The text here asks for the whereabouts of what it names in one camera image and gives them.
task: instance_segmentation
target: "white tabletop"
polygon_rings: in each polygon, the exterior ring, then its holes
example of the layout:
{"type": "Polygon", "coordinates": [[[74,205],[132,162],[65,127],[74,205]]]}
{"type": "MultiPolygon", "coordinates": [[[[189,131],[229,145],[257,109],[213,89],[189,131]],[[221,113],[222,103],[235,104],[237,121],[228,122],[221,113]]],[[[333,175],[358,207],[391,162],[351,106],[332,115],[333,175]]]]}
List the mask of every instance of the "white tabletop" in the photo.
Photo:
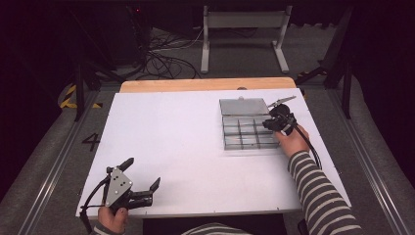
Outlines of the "white tabletop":
{"type": "MultiPolygon", "coordinates": [[[[300,210],[295,182],[281,149],[224,150],[220,99],[262,98],[286,103],[304,126],[323,170],[350,205],[345,188],[298,89],[186,91],[116,94],[79,205],[106,176],[107,166],[129,158],[132,191],[161,177],[140,217],[200,216],[300,210]]],[[[90,205],[101,204],[102,190],[90,205]]],[[[90,216],[97,209],[89,209],[90,216]]]]}

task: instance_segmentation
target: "gray mat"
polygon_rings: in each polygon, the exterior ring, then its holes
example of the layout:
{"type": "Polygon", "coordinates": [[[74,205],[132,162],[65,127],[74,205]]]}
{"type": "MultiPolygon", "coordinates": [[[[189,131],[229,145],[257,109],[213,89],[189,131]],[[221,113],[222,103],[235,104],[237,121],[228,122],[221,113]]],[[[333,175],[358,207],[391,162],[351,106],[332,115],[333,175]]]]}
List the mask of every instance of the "gray mat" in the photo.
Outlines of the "gray mat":
{"type": "MultiPolygon", "coordinates": [[[[296,77],[298,72],[311,71],[318,67],[316,62],[322,59],[334,29],[322,30],[318,27],[296,28],[287,31],[283,50],[290,67],[288,76],[296,77]]],[[[275,29],[259,30],[253,38],[239,38],[227,32],[218,32],[211,37],[210,72],[203,77],[255,77],[283,76],[279,72],[276,57],[270,47],[275,29]]],[[[200,68],[202,56],[201,44],[185,50],[163,52],[179,57],[200,68]]],[[[179,77],[192,75],[190,70],[183,71],[179,77]]],[[[34,234],[84,234],[80,220],[75,217],[78,211],[79,190],[88,174],[94,154],[90,145],[81,144],[82,140],[93,133],[102,134],[108,111],[117,88],[103,89],[96,102],[103,103],[102,109],[92,109],[75,139],[65,169],[59,179],[49,203],[34,230],[34,234]]],[[[306,103],[320,130],[323,140],[331,154],[352,203],[352,210],[366,234],[392,234],[389,223],[373,193],[373,190],[356,160],[346,131],[327,92],[321,86],[306,87],[306,103]]],[[[377,128],[367,113],[363,99],[358,91],[352,93],[352,116],[358,127],[365,146],[370,150],[376,167],[382,173],[392,190],[397,207],[414,229],[414,190],[394,162],[377,128]]],[[[48,169],[59,154],[68,136],[74,110],[64,110],[63,114],[45,135],[33,155],[25,165],[21,175],[12,186],[0,205],[2,219],[0,234],[17,234],[26,217],[39,187],[47,176],[48,169]]],[[[284,214],[289,234],[299,234],[297,222],[302,219],[300,212],[284,214]]],[[[142,221],[130,219],[127,234],[142,234],[142,221]]]]}

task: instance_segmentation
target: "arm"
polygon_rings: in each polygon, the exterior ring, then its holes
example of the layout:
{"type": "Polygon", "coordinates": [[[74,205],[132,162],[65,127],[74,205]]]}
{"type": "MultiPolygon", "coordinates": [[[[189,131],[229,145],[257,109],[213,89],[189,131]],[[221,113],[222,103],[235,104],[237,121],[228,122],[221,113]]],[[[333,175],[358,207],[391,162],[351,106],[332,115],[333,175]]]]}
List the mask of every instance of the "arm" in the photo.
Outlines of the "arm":
{"type": "Polygon", "coordinates": [[[95,225],[91,235],[122,235],[128,219],[128,210],[121,208],[115,215],[107,207],[98,209],[98,223],[95,225]]]}
{"type": "MultiPolygon", "coordinates": [[[[299,126],[308,138],[308,133],[299,126]]],[[[361,227],[345,200],[308,154],[309,148],[294,130],[289,136],[277,132],[289,160],[289,172],[296,181],[309,234],[362,234],[361,227]]]]}

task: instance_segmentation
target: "human hand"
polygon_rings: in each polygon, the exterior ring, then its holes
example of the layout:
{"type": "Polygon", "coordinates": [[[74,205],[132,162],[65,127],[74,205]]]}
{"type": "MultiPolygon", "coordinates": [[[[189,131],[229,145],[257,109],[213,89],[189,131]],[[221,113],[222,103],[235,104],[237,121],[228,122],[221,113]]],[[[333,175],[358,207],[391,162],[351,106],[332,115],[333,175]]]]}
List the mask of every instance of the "human hand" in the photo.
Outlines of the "human hand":
{"type": "MultiPolygon", "coordinates": [[[[308,139],[308,132],[305,131],[302,126],[298,125],[298,127],[308,139]]],[[[276,131],[275,137],[277,137],[277,139],[280,141],[280,146],[283,148],[283,151],[288,158],[292,157],[294,153],[299,151],[310,151],[307,143],[305,143],[304,139],[296,129],[294,129],[293,132],[288,136],[282,134],[280,131],[276,131]]]]}
{"type": "Polygon", "coordinates": [[[115,216],[110,208],[100,207],[98,209],[98,221],[114,233],[123,233],[128,219],[128,210],[118,209],[115,216]]]}

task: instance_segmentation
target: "striped shirt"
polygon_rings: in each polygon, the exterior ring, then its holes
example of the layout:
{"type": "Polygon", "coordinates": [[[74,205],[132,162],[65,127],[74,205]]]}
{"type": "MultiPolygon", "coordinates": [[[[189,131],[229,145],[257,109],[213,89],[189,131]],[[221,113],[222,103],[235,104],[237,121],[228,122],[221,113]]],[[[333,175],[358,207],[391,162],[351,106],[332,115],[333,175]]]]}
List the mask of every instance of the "striped shirt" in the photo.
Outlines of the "striped shirt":
{"type": "MultiPolygon", "coordinates": [[[[290,158],[288,171],[296,181],[310,235],[363,234],[345,200],[307,152],[295,153],[290,158]]],[[[100,229],[103,229],[102,225],[99,229],[95,227],[95,233],[92,234],[114,234],[108,231],[99,233],[100,229]]],[[[249,233],[224,224],[209,223],[193,228],[182,235],[216,234],[247,235],[249,233]]]]}

